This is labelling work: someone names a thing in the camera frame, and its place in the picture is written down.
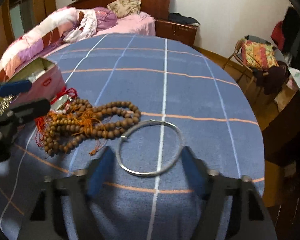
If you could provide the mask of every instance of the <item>silver bangle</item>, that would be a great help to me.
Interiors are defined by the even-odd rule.
[[[164,166],[161,170],[159,171],[152,171],[152,172],[137,172],[137,171],[133,171],[128,169],[126,166],[123,165],[122,160],[121,160],[121,145],[123,142],[126,142],[129,138],[129,136],[134,133],[135,131],[139,130],[142,127],[145,126],[149,126],[149,125],[164,125],[164,126],[168,126],[170,128],[172,128],[173,130],[175,130],[175,132],[177,133],[178,137],[179,137],[179,148],[178,151],[176,153],[176,155],[174,156],[173,160],[171,162],[169,162],[166,166]],[[116,151],[116,157],[117,157],[117,161],[119,163],[119,165],[121,166],[121,168],[123,168],[126,172],[134,175],[134,176],[138,176],[138,177],[155,177],[158,175],[161,175],[163,173],[165,173],[166,171],[168,171],[179,159],[180,155],[181,155],[181,150],[184,147],[184,138],[182,136],[182,133],[180,131],[180,129],[178,127],[176,127],[174,124],[166,122],[166,121],[158,121],[158,120],[149,120],[149,121],[144,121],[144,122],[140,122],[137,125],[131,127],[128,131],[126,131],[121,137],[120,137],[120,141],[119,144],[117,146],[117,151]]]

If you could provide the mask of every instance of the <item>wooden cabinet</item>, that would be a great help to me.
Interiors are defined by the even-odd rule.
[[[156,36],[180,41],[190,47],[193,46],[197,27],[191,25],[183,25],[165,20],[155,21]]]

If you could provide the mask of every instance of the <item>purple cloth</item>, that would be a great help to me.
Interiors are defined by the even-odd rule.
[[[95,7],[96,18],[98,20],[97,31],[112,28],[117,24],[117,15],[105,7]]]

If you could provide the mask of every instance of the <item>patterned cushion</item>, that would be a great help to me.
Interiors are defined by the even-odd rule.
[[[279,66],[274,57],[273,46],[242,39],[242,61],[245,66],[268,70]]]
[[[107,5],[108,9],[114,11],[118,18],[130,14],[139,14],[141,11],[141,0],[116,0]]]

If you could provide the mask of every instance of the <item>blue tablecloth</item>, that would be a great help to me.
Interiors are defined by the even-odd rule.
[[[141,120],[175,124],[210,168],[234,178],[248,174],[263,193],[263,141],[255,116],[236,82],[202,54],[159,37],[110,34],[71,44],[48,58],[58,63],[67,86],[81,98],[95,105],[132,101],[143,112]],[[37,182],[45,175],[68,176],[98,157],[88,154],[95,147],[90,140],[69,155],[46,158],[33,134],[34,125],[27,125],[10,160],[0,163],[0,225],[10,239],[17,238],[22,214],[37,196]],[[107,145],[116,147],[117,140]],[[133,170],[153,171],[160,165],[158,157],[166,164],[177,147],[171,129],[161,133],[159,126],[146,127],[124,145],[122,158]],[[77,239],[69,200],[64,198],[63,204],[70,239]],[[106,239],[188,240],[200,216],[200,201],[188,187],[181,160],[157,178],[134,177],[116,163],[92,209]]]

